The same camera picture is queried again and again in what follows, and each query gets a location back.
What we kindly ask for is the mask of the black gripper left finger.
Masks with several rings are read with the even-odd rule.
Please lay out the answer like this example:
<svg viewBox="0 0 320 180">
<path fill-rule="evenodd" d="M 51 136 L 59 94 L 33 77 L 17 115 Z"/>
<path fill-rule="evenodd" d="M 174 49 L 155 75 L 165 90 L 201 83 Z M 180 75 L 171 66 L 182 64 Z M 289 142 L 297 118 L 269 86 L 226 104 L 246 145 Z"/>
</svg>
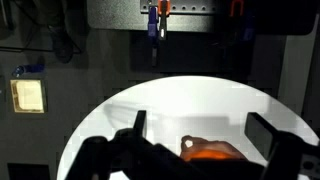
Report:
<svg viewBox="0 0 320 180">
<path fill-rule="evenodd" d="M 147 112 L 145 110 L 139 110 L 136 115 L 133 130 L 137 136 L 143 136 L 144 126 L 146 122 Z"/>
</svg>

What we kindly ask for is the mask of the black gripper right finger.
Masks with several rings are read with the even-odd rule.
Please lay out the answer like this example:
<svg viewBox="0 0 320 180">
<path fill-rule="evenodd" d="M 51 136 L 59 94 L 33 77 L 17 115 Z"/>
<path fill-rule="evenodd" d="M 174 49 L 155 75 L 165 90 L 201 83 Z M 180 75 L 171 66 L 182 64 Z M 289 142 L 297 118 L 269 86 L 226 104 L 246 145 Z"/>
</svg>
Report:
<svg viewBox="0 0 320 180">
<path fill-rule="evenodd" d="M 278 130 L 256 112 L 247 114 L 244 133 L 265 160 L 271 156 Z"/>
</svg>

